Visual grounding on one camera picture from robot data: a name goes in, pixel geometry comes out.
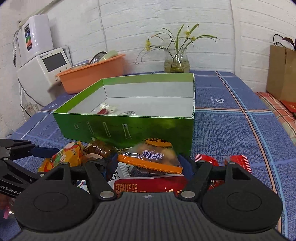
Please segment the red daily nuts packet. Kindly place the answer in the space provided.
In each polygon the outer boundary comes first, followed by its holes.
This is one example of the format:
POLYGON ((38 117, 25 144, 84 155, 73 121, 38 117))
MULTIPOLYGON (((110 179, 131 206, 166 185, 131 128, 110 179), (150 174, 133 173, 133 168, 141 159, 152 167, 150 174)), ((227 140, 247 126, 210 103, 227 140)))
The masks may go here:
POLYGON ((188 181, 183 175, 167 174, 154 177, 117 178, 108 183, 118 197, 123 192, 173 192, 175 196, 178 196, 188 181))

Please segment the brown dried snack packet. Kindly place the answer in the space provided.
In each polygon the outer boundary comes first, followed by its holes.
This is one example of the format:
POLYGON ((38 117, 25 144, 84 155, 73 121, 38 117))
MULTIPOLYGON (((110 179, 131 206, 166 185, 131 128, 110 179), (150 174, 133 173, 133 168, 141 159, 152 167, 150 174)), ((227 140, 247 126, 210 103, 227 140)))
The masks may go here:
POLYGON ((83 149, 82 162, 102 160, 115 154, 115 147, 98 139, 93 140, 83 149))

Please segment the orange yellow snack packet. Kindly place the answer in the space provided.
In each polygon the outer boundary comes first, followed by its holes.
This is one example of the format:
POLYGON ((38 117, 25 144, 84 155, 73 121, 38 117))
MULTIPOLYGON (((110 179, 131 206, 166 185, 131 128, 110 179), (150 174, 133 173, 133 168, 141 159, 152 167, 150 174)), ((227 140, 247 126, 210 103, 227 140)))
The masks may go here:
POLYGON ((49 172, 60 163, 67 162, 71 167, 80 166, 84 155, 84 146, 80 141, 70 142, 51 158, 46 158, 38 168, 39 172, 49 172))

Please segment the clear snack bag orange top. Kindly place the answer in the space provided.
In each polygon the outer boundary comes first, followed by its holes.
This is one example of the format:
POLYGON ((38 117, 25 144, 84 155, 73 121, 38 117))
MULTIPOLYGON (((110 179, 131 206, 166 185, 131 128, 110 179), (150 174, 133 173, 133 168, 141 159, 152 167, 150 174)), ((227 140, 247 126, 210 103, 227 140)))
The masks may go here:
POLYGON ((118 155, 118 161, 147 173, 182 174, 173 145, 159 138, 147 138, 118 155))

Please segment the red striped snack packet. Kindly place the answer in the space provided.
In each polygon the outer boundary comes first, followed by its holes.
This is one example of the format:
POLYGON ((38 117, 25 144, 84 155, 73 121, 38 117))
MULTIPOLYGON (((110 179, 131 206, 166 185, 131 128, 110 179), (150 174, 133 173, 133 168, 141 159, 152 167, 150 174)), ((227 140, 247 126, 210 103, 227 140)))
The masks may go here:
POLYGON ((203 154, 196 154, 195 161, 196 162, 205 161, 205 162, 211 163, 212 166, 216 166, 216 167, 219 166, 219 163, 215 158, 207 156, 207 155, 203 155, 203 154))

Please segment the small candy wrappers in box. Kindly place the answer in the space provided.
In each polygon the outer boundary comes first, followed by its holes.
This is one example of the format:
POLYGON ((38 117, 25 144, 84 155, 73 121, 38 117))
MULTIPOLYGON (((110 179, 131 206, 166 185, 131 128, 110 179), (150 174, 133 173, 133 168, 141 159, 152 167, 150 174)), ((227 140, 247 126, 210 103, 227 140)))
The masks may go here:
POLYGON ((125 112, 119 113, 116 107, 106 104, 104 102, 100 104, 99 111, 96 114, 137 116, 135 111, 125 111, 125 112))

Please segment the green cardboard box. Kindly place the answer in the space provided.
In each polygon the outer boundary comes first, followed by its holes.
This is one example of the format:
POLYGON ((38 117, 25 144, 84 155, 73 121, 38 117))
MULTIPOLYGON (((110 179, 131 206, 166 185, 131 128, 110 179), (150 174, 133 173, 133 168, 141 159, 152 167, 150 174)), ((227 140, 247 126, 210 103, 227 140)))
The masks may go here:
POLYGON ((146 138, 170 142, 176 153, 192 148, 195 114, 193 73, 104 78, 53 113, 64 137, 94 138, 123 149, 146 138))

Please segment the white appliance with screen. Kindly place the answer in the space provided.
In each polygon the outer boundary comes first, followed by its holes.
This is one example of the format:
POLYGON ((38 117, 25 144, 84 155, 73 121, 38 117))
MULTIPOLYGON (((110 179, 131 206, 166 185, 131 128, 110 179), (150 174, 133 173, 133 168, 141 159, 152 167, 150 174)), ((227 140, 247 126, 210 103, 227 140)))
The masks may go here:
POLYGON ((28 101, 47 106, 65 92, 57 74, 72 67, 69 48, 57 48, 34 57, 17 70, 19 84, 28 101))

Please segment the orange plastic basin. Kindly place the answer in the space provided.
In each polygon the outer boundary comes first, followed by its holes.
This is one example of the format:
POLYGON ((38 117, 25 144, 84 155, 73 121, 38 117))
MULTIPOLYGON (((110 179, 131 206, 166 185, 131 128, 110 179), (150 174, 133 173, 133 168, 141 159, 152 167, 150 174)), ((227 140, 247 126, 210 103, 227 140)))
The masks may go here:
POLYGON ((69 69, 56 75, 68 94, 76 94, 103 78, 122 76, 124 56, 119 54, 100 63, 69 69))

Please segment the glass vase with orchid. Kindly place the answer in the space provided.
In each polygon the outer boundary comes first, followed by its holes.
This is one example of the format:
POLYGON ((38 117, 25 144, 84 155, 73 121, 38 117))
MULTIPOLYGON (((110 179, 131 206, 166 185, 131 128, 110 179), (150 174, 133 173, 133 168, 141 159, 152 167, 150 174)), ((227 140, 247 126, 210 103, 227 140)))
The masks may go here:
POLYGON ((190 63, 187 58, 187 49, 201 39, 210 39, 214 42, 217 37, 209 34, 195 35, 195 30, 199 27, 196 23, 192 27, 182 24, 176 34, 167 28, 162 28, 160 32, 148 36, 143 49, 138 53, 135 64, 143 61, 144 56, 153 51, 164 51, 164 71, 165 73, 188 73, 190 63))

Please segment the plaid orange cloth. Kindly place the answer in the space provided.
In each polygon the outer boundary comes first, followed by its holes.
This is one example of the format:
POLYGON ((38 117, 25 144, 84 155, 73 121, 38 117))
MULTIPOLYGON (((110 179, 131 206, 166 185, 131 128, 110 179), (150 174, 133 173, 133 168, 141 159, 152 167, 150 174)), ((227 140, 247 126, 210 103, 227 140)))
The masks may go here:
POLYGON ((295 145, 295 115, 291 113, 279 100, 267 92, 257 92, 258 97, 273 112, 276 119, 289 135, 295 145))

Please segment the white water purifier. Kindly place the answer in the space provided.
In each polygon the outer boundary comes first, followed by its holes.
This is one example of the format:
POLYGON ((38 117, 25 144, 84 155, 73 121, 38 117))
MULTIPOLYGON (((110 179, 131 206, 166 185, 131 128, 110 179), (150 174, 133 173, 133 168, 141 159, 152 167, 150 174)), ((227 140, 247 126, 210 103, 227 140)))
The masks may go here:
POLYGON ((18 34, 21 65, 35 56, 53 50, 53 41, 47 15, 34 15, 21 27, 18 34))

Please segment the red booklet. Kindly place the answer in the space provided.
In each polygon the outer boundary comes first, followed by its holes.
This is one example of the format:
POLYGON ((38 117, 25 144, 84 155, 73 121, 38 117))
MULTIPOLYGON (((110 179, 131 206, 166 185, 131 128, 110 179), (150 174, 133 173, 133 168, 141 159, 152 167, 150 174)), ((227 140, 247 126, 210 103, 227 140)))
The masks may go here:
POLYGON ((281 103, 289 110, 289 112, 296 114, 296 103, 282 100, 281 103))

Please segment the brown paper bag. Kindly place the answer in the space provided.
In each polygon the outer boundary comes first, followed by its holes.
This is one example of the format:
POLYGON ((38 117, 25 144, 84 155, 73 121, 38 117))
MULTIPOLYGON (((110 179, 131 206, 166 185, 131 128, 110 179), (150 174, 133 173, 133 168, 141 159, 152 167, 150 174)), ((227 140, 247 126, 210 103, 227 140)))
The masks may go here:
POLYGON ((266 91, 281 101, 295 102, 295 40, 274 34, 269 49, 266 91))

